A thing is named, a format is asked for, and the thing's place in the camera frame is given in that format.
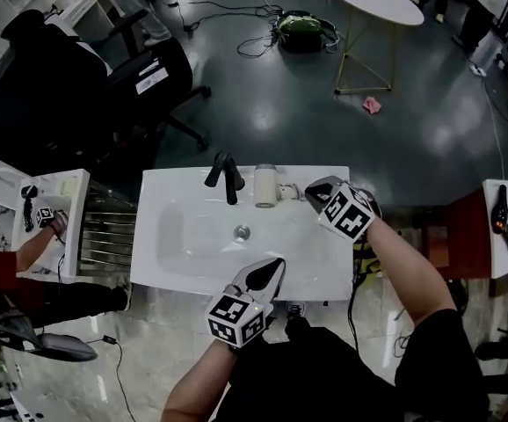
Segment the person's shoe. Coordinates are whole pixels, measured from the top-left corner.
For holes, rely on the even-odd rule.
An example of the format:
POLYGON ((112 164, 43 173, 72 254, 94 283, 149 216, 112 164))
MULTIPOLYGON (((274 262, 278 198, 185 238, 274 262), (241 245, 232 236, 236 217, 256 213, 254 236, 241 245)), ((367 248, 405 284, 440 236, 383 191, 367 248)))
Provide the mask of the person's shoe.
POLYGON ((302 302, 290 302, 287 305, 287 323, 288 324, 305 324, 306 305, 302 302))

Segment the metal rack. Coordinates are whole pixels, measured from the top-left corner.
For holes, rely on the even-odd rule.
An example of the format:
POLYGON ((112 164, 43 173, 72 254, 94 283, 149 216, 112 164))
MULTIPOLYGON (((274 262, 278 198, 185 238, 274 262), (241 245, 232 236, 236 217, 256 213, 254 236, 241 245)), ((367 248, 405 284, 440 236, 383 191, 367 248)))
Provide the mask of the metal rack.
POLYGON ((92 180, 84 201, 77 273, 130 274, 137 203, 92 180))

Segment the wooden cabinet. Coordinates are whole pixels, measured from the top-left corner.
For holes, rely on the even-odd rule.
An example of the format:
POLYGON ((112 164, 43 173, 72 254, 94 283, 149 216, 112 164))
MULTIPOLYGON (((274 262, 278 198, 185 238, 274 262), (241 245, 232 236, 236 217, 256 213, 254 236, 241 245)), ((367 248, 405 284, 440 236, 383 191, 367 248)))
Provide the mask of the wooden cabinet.
POLYGON ((489 280, 489 216, 481 188, 445 206, 413 217, 421 252, 445 280, 489 280))

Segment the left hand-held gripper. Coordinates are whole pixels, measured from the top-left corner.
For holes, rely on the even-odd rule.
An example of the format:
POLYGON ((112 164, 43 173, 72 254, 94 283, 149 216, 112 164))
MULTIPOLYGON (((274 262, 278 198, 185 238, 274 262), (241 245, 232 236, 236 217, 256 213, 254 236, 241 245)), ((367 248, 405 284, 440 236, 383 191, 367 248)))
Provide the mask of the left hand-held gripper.
POLYGON ((265 258, 244 267, 208 304, 209 333, 230 347, 241 349, 267 328, 286 274, 283 258, 265 258))

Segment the black office chair with headrest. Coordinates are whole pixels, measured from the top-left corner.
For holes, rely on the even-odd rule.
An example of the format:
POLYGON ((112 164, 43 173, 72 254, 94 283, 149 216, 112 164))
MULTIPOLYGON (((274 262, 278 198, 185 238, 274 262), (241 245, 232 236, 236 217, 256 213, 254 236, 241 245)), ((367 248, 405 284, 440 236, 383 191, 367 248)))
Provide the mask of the black office chair with headrest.
POLYGON ((76 168, 98 139, 104 62, 38 10, 17 15, 1 37, 0 160, 29 175, 76 168))

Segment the person's black clothing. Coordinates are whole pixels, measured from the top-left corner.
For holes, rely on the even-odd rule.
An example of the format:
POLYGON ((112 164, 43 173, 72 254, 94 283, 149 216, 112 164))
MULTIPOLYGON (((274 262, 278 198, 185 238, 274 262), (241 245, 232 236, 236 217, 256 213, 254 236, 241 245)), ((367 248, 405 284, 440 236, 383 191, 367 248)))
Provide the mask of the person's black clothing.
POLYGON ((486 422, 490 400, 461 317, 438 311, 411 333, 389 383, 325 327, 239 353, 216 422, 486 422))

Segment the yellow-green bag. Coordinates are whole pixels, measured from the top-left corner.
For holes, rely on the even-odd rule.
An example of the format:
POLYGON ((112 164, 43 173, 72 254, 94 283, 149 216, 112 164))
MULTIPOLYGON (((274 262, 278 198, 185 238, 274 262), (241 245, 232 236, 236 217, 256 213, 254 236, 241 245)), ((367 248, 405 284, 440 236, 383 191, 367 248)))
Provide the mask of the yellow-green bag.
POLYGON ((381 272, 381 262, 368 242, 359 241, 352 250, 355 275, 367 276, 381 272))

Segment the green and black bag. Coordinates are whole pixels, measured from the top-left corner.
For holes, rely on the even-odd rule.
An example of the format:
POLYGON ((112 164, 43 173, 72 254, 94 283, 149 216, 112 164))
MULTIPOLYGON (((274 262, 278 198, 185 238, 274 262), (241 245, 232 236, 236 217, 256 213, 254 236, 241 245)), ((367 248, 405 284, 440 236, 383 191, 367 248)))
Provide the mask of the green and black bag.
POLYGON ((294 54, 334 53, 341 39, 331 22, 308 11, 284 12, 274 24, 273 35, 283 50, 294 54))

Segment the black office chair paper label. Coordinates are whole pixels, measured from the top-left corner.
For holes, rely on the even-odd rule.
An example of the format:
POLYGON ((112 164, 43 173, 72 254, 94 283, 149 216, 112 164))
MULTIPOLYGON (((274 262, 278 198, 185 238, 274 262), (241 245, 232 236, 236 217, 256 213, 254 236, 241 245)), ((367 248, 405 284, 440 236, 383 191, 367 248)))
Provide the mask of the black office chair paper label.
POLYGON ((196 96, 211 96, 208 86, 194 88, 192 84, 192 67, 181 44, 174 38, 162 41, 124 61, 106 79, 105 120, 112 124, 120 144, 128 143, 137 127, 150 137, 167 125, 205 151, 207 139, 172 115, 196 96))

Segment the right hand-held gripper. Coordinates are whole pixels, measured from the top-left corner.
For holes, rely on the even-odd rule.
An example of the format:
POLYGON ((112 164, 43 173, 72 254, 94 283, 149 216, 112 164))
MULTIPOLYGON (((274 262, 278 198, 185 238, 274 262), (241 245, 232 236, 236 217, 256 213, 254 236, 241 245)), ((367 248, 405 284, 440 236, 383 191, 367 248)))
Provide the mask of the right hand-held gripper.
POLYGON ((369 200, 335 175, 311 183, 304 195, 320 214, 318 223, 350 243, 355 243, 375 219, 369 200))

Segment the person's left forearm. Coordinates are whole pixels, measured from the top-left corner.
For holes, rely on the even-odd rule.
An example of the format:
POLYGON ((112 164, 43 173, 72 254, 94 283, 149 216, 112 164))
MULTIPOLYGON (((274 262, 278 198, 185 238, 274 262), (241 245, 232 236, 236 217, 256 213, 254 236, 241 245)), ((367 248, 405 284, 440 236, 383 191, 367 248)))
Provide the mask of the person's left forearm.
POLYGON ((237 354, 214 340, 170 393, 161 422, 208 422, 227 387, 237 354))

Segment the round white table yellow legs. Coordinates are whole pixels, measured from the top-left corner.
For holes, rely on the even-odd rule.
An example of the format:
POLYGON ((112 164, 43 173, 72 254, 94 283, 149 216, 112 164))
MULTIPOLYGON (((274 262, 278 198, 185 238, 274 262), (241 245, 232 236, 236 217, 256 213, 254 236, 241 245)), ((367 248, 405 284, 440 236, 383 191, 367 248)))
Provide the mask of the round white table yellow legs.
POLYGON ((345 46, 337 71, 334 94, 337 96, 373 92, 392 91, 396 80, 397 34, 401 27, 418 27, 425 21, 424 15, 411 0, 340 0, 348 5, 348 23, 345 34, 345 46), (370 30, 374 21, 381 22, 388 29, 390 38, 390 77, 385 78, 365 62, 354 56, 353 50, 364 34, 370 30), (378 86, 345 87, 342 78, 346 65, 353 62, 366 73, 377 79, 378 86))

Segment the cream cylindrical bottle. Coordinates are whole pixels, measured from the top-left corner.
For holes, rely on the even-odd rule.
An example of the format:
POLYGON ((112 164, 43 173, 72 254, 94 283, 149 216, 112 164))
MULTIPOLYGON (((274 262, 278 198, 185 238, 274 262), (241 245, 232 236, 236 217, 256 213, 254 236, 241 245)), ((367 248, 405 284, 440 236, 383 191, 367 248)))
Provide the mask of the cream cylindrical bottle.
POLYGON ((294 183, 280 183, 278 169, 272 164, 258 164, 253 175, 255 207, 272 208, 285 200, 303 200, 300 187, 294 183))

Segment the person's right forearm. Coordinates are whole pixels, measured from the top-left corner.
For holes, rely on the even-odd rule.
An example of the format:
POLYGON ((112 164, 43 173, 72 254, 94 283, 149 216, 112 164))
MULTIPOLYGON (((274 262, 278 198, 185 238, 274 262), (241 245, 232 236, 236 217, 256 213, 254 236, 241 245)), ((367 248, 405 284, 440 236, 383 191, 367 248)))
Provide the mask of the person's right forearm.
POLYGON ((414 325, 445 309, 456 311, 438 270, 382 219, 367 228, 367 240, 414 325))

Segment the black faucet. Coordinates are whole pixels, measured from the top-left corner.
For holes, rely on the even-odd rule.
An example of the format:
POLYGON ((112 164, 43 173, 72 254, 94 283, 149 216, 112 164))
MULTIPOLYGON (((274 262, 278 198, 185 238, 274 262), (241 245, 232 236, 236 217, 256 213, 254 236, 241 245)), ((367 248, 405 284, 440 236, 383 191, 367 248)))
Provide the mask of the black faucet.
POLYGON ((215 155, 213 166, 204 181, 204 185, 215 188, 221 174, 225 178, 227 203, 235 205, 238 202, 236 193, 244 188, 245 181, 230 153, 219 152, 215 155))

